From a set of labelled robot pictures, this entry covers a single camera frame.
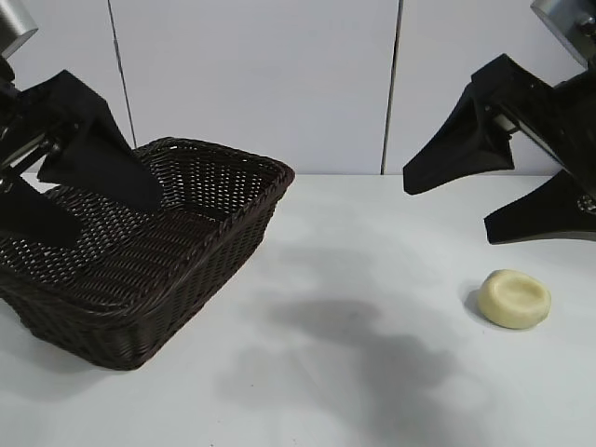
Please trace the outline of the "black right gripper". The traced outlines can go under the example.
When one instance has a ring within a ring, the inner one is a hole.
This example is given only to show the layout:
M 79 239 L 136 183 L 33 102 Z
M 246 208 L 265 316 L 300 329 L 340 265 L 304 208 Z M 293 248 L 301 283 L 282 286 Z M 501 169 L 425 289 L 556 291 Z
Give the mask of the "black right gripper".
M 595 197 L 580 187 L 595 185 L 592 69 L 551 86 L 506 54 L 488 62 L 471 75 L 437 133 L 404 165 L 404 191 L 419 195 L 470 175 L 514 169 L 510 140 L 519 131 L 567 173 L 486 216 L 488 242 L 593 241 Z

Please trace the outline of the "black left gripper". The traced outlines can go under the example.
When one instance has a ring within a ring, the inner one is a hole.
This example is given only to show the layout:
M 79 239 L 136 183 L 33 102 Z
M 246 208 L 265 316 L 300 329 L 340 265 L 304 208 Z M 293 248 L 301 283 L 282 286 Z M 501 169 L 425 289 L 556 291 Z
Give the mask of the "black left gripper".
M 21 91 L 1 59 L 1 236 L 72 248 L 82 224 L 20 176 L 39 159 L 37 178 L 158 210 L 162 186 L 122 135 L 107 101 L 62 70 Z

